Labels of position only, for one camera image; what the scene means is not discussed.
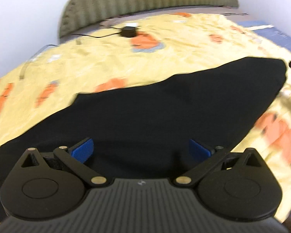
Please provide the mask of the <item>blue patterned pillow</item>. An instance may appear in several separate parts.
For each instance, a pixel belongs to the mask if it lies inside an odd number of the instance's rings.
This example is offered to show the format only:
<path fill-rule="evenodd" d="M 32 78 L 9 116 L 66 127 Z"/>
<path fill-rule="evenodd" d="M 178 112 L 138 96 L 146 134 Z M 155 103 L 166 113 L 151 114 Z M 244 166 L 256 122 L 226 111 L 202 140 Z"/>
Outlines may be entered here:
<path fill-rule="evenodd" d="M 291 37 L 275 26 L 264 21 L 241 21 L 237 24 L 291 52 Z"/>

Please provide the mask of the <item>black pants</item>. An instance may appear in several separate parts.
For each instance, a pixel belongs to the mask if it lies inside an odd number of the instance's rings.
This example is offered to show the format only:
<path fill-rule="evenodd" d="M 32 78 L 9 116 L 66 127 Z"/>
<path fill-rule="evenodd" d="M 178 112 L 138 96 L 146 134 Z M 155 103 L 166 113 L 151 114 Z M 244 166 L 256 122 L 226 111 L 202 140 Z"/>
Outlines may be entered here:
<path fill-rule="evenodd" d="M 106 177 L 176 178 L 193 167 L 189 141 L 232 149 L 286 81 L 284 61 L 245 57 L 146 86 L 79 94 L 0 146 L 0 187 L 29 147 L 50 152 L 94 141 L 88 166 Z M 0 222 L 6 213 L 0 202 Z"/>

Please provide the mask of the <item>black power adapter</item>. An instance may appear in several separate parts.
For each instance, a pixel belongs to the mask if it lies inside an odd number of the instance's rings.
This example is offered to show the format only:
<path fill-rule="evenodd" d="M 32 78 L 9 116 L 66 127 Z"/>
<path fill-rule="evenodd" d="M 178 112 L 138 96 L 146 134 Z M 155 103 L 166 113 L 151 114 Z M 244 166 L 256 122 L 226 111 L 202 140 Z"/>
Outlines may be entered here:
<path fill-rule="evenodd" d="M 134 26 L 125 26 L 119 32 L 121 37 L 133 38 L 137 36 L 137 28 Z"/>

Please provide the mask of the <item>yellow carrot print bedspread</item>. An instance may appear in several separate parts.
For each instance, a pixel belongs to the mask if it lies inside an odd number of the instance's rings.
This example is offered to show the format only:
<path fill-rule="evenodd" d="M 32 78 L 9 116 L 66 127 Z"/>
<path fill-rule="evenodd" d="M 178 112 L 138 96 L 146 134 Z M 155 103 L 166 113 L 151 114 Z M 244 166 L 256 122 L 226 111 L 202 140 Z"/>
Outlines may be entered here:
<path fill-rule="evenodd" d="M 146 86 L 173 75 L 217 68 L 245 58 L 285 62 L 291 53 L 222 15 L 165 14 L 138 21 L 136 37 L 113 29 L 81 36 L 50 48 L 29 64 L 0 79 L 0 146 L 50 115 L 69 107 L 79 94 Z M 291 125 L 291 113 L 276 96 L 241 142 L 232 148 L 255 148 L 283 191 L 275 217 L 291 211 L 291 142 L 271 136 L 275 125 Z"/>

